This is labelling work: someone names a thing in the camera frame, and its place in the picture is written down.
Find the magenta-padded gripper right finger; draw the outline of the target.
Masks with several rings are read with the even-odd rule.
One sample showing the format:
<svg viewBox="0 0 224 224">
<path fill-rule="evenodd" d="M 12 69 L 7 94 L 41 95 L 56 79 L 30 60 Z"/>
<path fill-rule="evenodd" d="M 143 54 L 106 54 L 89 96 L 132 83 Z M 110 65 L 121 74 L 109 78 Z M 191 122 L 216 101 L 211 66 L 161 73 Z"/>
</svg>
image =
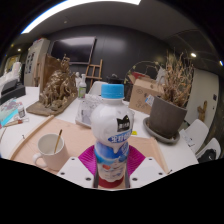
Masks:
<svg viewBox="0 0 224 224">
<path fill-rule="evenodd" d="M 133 146 L 129 147 L 125 184 L 128 188 L 140 188 L 166 176 L 154 157 L 145 157 Z"/>
</svg>

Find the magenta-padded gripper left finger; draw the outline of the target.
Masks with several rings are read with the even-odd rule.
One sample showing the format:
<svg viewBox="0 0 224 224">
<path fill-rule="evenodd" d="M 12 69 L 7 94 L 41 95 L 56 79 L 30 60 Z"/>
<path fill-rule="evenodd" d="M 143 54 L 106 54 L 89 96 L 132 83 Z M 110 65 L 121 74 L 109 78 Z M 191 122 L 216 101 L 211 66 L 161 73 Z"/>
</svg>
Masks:
<svg viewBox="0 0 224 224">
<path fill-rule="evenodd" d="M 57 175 L 84 188 L 94 188 L 97 161 L 94 147 L 90 146 L 78 157 L 70 157 Z"/>
</svg>

